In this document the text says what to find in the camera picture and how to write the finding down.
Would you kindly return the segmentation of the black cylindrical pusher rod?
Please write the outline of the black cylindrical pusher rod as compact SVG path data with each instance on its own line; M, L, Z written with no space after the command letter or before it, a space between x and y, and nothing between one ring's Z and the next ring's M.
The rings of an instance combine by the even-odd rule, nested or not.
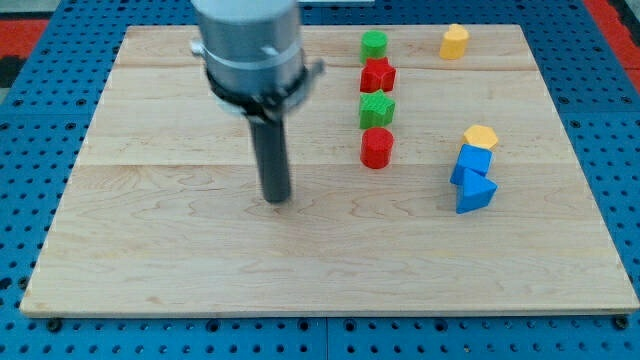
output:
M291 180L282 122L249 120L263 198L268 203L283 203L291 196Z

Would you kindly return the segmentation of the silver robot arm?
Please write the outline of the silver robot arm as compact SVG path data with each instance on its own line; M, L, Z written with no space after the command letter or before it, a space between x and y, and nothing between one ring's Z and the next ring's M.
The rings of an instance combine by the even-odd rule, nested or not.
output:
M309 96L325 63L307 63L296 0L192 0L201 38L191 44L203 59L213 94L246 117L263 198L288 201L291 177L285 117Z

